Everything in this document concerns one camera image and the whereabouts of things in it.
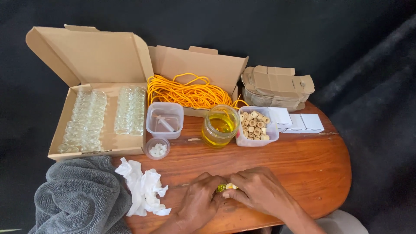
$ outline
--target jar of oil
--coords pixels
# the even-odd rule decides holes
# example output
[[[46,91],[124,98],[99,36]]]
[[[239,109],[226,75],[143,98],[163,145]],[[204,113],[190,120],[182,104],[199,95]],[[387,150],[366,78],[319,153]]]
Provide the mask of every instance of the jar of oil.
[[[235,136],[240,126],[240,116],[228,105],[212,107],[202,125],[202,140],[215,148],[224,147]]]

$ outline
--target yellow cord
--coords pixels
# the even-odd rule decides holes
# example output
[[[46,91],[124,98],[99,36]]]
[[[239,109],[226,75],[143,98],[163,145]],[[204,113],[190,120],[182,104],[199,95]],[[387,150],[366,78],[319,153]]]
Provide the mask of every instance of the yellow cord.
[[[193,75],[196,78],[192,81],[181,84],[175,82],[177,77],[183,75]],[[202,80],[203,85],[191,85],[192,82]],[[184,73],[177,75],[172,81],[160,76],[154,75],[147,80],[147,105],[153,103],[156,99],[161,102],[175,102],[184,107],[192,107],[195,109],[211,109],[218,104],[229,105],[235,109],[238,102],[246,102],[240,100],[240,96],[234,102],[231,97],[218,86],[210,85],[210,80],[205,76],[197,76],[193,73]]]

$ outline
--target cardboard box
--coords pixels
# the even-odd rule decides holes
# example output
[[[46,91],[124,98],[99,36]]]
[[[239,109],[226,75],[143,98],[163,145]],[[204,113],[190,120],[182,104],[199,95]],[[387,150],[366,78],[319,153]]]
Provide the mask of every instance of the cardboard box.
[[[292,120],[292,126],[284,130],[282,133],[303,133],[306,131],[305,124],[299,114],[289,114]]]
[[[131,32],[101,32],[94,27],[65,25],[65,28],[33,27],[26,35],[29,48],[66,84],[69,91],[48,157],[54,160],[92,155],[143,154],[143,136],[117,135],[114,121],[119,89],[126,85],[146,87],[153,75],[147,44]],[[80,88],[107,94],[104,127],[100,140],[105,151],[60,154],[67,122]]]
[[[263,107],[285,107],[289,112],[303,109],[314,84],[310,75],[294,74],[294,68],[247,67],[241,75],[245,101]]]
[[[286,130],[292,126],[292,120],[290,118],[289,112],[286,108],[283,107],[268,107],[272,110],[273,118],[276,121],[277,129],[279,132]]]
[[[324,130],[321,119],[317,114],[300,114],[303,124],[306,127],[304,133],[319,133]]]
[[[240,58],[219,55],[217,50],[191,46],[188,50],[181,50],[166,46],[149,46],[151,61],[155,74],[166,79],[183,73],[193,73],[206,76],[210,84],[226,91],[233,101],[237,100],[237,81],[247,65],[248,57]],[[177,82],[185,84],[193,80],[192,75],[177,78]],[[184,107],[184,115],[205,117],[209,110]]]

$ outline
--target person's left hand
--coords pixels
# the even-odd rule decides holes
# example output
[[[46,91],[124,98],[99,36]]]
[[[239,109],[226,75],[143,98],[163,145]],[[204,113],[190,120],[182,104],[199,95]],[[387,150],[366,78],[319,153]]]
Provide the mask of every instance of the person's left hand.
[[[182,199],[178,211],[178,225],[186,233],[192,233],[205,226],[217,213],[225,200],[215,189],[227,180],[221,176],[212,176],[205,172],[194,179]]]

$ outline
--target crumpled tissue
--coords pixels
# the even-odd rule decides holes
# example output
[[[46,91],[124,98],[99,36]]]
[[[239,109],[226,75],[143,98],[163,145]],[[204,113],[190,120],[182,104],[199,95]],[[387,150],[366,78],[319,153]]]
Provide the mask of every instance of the crumpled tissue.
[[[122,175],[126,179],[127,187],[131,191],[132,206],[130,207],[127,216],[134,214],[146,216],[147,212],[153,212],[156,215],[168,215],[171,208],[166,209],[166,206],[160,204],[160,200],[156,198],[156,193],[160,197],[165,196],[168,186],[162,188],[160,182],[160,174],[155,169],[141,172],[141,163],[126,159],[121,159],[121,165],[115,170],[116,173]]]

